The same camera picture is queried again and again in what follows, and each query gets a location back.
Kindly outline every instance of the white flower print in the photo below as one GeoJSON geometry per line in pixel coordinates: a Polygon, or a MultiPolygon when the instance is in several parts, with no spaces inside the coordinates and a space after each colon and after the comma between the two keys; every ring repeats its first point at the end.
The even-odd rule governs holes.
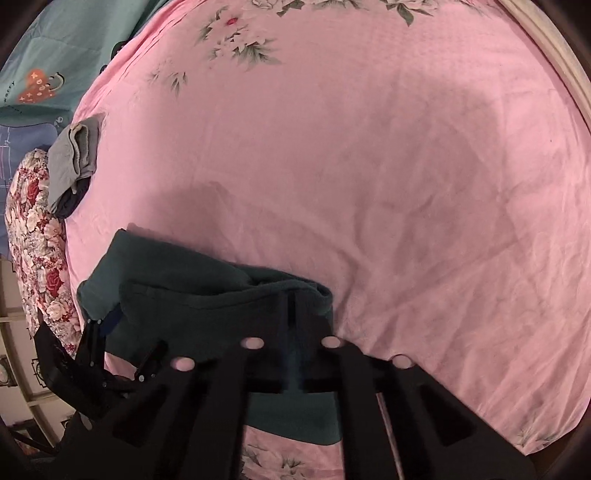
{"type": "Polygon", "coordinates": [[[68,308],[59,299],[54,299],[47,307],[47,315],[49,318],[57,322],[68,313],[68,308]]]}
{"type": "Polygon", "coordinates": [[[253,9],[280,11],[282,9],[282,5],[283,5],[283,1],[281,1],[281,0],[250,0],[243,7],[243,9],[246,11],[250,11],[253,9]]]}
{"type": "Polygon", "coordinates": [[[47,222],[47,225],[43,230],[43,235],[45,235],[45,238],[48,240],[53,240],[55,237],[61,236],[61,232],[60,221],[57,218],[52,218],[47,222]]]}
{"type": "Polygon", "coordinates": [[[37,224],[41,220],[41,214],[37,208],[32,208],[27,215],[27,230],[29,232],[35,231],[37,224]]]}
{"type": "Polygon", "coordinates": [[[21,258],[21,268],[23,273],[27,276],[31,275],[34,264],[35,263],[31,258],[31,255],[29,255],[29,252],[27,250],[23,250],[21,258]]]}
{"type": "Polygon", "coordinates": [[[39,190],[44,191],[49,188],[49,179],[39,179],[39,190]]]}
{"type": "Polygon", "coordinates": [[[31,234],[31,247],[40,257],[48,253],[47,240],[38,229],[31,234]]]}
{"type": "Polygon", "coordinates": [[[37,285],[39,287],[39,293],[44,293],[47,289],[47,274],[45,268],[41,267],[37,270],[37,285]]]}
{"type": "Polygon", "coordinates": [[[23,185],[21,187],[21,203],[25,203],[27,201],[28,188],[29,188],[29,185],[27,185],[26,182],[23,182],[23,185]]]}
{"type": "Polygon", "coordinates": [[[63,251],[66,248],[66,242],[61,236],[54,236],[47,239],[47,246],[59,251],[63,251]]]}
{"type": "Polygon", "coordinates": [[[242,472],[247,478],[268,478],[273,480],[305,480],[305,463],[264,447],[247,445],[242,450],[242,472]]]}
{"type": "Polygon", "coordinates": [[[35,156],[37,152],[34,152],[33,155],[27,155],[25,158],[22,159],[22,166],[25,169],[33,169],[35,164],[37,163],[37,157],[35,156]]]}
{"type": "Polygon", "coordinates": [[[263,45],[265,43],[265,36],[260,31],[256,32],[247,28],[239,32],[232,41],[232,45],[234,45],[234,48],[238,48],[240,53],[243,52],[247,46],[255,43],[263,45]]]}
{"type": "Polygon", "coordinates": [[[236,33],[248,26],[244,14],[244,10],[234,8],[220,12],[219,19],[209,25],[211,30],[207,34],[207,39],[216,43],[231,39],[236,33]]]}
{"type": "Polygon", "coordinates": [[[236,48],[240,46],[241,45],[235,42],[234,39],[219,42],[213,49],[212,57],[216,59],[222,57],[233,57],[235,54],[234,50],[236,50],[236,48]]]}
{"type": "Polygon", "coordinates": [[[68,286],[68,284],[64,283],[60,289],[57,291],[57,294],[60,297],[66,297],[67,295],[70,294],[70,287],[68,286]]]}
{"type": "Polygon", "coordinates": [[[18,236],[21,238],[26,238],[29,235],[29,229],[27,228],[27,219],[26,218],[18,218],[17,219],[17,232],[18,236]]]}
{"type": "Polygon", "coordinates": [[[67,265],[57,264],[57,268],[60,272],[60,280],[64,285],[68,285],[70,283],[70,274],[68,273],[67,265]]]}
{"type": "Polygon", "coordinates": [[[14,194],[17,192],[17,186],[18,186],[18,177],[19,177],[20,173],[17,170],[17,172],[14,174],[14,177],[12,178],[12,183],[10,184],[10,196],[14,196],[14,194]]]}
{"type": "Polygon", "coordinates": [[[6,225],[11,226],[14,223],[14,220],[17,218],[17,214],[14,212],[14,210],[7,210],[4,218],[6,219],[6,225]]]}

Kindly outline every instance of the metal screw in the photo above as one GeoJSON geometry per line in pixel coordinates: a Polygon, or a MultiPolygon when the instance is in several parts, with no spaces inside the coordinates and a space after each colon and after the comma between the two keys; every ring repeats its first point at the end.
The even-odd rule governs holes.
{"type": "Polygon", "coordinates": [[[339,348],[343,345],[343,342],[339,337],[329,336],[322,339],[322,345],[325,348],[339,348]]]}
{"type": "Polygon", "coordinates": [[[407,368],[411,368],[414,365],[413,360],[406,355],[395,355],[392,358],[392,363],[400,370],[406,370],[407,368]]]}
{"type": "Polygon", "coordinates": [[[178,356],[177,358],[173,358],[170,366],[179,372],[190,372],[195,368],[195,360],[188,356],[178,356]]]}
{"type": "Polygon", "coordinates": [[[247,337],[242,339],[240,345],[247,350],[260,350],[265,346],[265,341],[259,337],[247,337]]]}

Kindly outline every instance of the dark green cloth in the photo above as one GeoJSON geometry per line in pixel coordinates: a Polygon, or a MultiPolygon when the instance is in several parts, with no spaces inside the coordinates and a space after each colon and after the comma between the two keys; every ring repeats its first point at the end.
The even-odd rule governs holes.
{"type": "MultiPolygon", "coordinates": [[[[94,320],[121,305],[124,315],[108,335],[106,350],[137,366],[159,339],[168,343],[168,358],[220,358],[251,336],[288,290],[302,292],[315,314],[332,319],[332,294],[320,284],[119,230],[77,297],[94,320]]],[[[340,440],[334,395],[305,394],[297,385],[281,395],[252,395],[247,423],[318,445],[340,440]]]]}

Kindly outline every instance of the green leaf print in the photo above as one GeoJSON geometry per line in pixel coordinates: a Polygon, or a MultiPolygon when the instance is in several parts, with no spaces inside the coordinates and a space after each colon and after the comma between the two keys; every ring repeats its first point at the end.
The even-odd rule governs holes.
{"type": "Polygon", "coordinates": [[[272,40],[265,40],[263,45],[261,45],[259,42],[254,42],[244,47],[242,51],[237,48],[234,50],[234,56],[238,58],[238,63],[247,61],[251,65],[255,65],[257,63],[278,65],[281,62],[269,55],[269,53],[273,51],[267,46],[267,44],[270,42],[272,42],[272,40]]]}
{"type": "Polygon", "coordinates": [[[287,4],[283,7],[280,12],[277,12],[277,15],[283,17],[287,13],[287,11],[291,8],[295,8],[296,10],[301,10],[301,8],[305,5],[305,3],[301,0],[294,0],[292,3],[287,4]]]}
{"type": "Polygon", "coordinates": [[[408,8],[406,8],[405,5],[398,4],[396,6],[396,11],[400,14],[409,27],[413,24],[414,15],[408,8]]]}
{"type": "Polygon", "coordinates": [[[429,17],[433,16],[433,14],[430,14],[429,12],[425,12],[425,10],[418,9],[418,10],[413,10],[413,12],[416,12],[418,14],[428,15],[429,17]]]}
{"type": "Polygon", "coordinates": [[[361,10],[361,3],[357,0],[326,0],[326,2],[322,2],[319,4],[315,4],[315,9],[322,9],[327,7],[343,7],[347,8],[348,6],[352,6],[356,10],[361,10]]]}
{"type": "Polygon", "coordinates": [[[210,27],[210,25],[211,25],[212,23],[214,23],[216,20],[219,20],[219,19],[220,19],[220,15],[221,15],[221,13],[222,13],[224,10],[227,10],[227,9],[228,9],[227,7],[221,7],[221,8],[220,8],[220,10],[218,10],[218,11],[216,12],[216,14],[215,14],[213,17],[211,17],[211,18],[209,19],[209,22],[207,23],[207,25],[205,25],[205,27],[203,27],[203,28],[202,28],[202,29],[199,31],[199,36],[198,36],[198,38],[197,38],[197,42],[195,42],[195,45],[196,45],[198,42],[200,42],[200,41],[204,41],[204,40],[207,38],[207,36],[209,35],[209,33],[210,33],[210,32],[211,32],[211,30],[212,30],[212,28],[210,27]]]}
{"type": "Polygon", "coordinates": [[[178,97],[178,94],[181,92],[181,81],[186,85],[188,83],[187,72],[183,72],[182,77],[180,77],[180,73],[171,73],[168,75],[168,79],[172,80],[170,84],[170,90],[174,92],[175,96],[178,97]]]}
{"type": "Polygon", "coordinates": [[[457,0],[457,1],[460,2],[463,5],[466,5],[467,7],[473,8],[477,12],[480,11],[480,9],[478,8],[478,6],[476,4],[474,4],[473,0],[457,0]]]}

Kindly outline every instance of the rose print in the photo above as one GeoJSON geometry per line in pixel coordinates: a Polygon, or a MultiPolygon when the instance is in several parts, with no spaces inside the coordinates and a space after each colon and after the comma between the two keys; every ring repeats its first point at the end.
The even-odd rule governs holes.
{"type": "Polygon", "coordinates": [[[39,193],[39,180],[33,180],[27,187],[27,200],[33,205],[39,193]]]}
{"type": "Polygon", "coordinates": [[[43,235],[48,240],[53,240],[55,237],[61,236],[61,223],[57,218],[52,218],[47,222],[43,230],[43,235]]]}
{"type": "Polygon", "coordinates": [[[56,268],[50,270],[50,272],[47,274],[47,291],[53,297],[57,297],[58,291],[62,285],[63,282],[61,281],[59,271],[56,268]]]}
{"type": "Polygon", "coordinates": [[[68,313],[66,307],[59,299],[53,300],[47,307],[47,316],[53,321],[58,322],[68,313]]]}

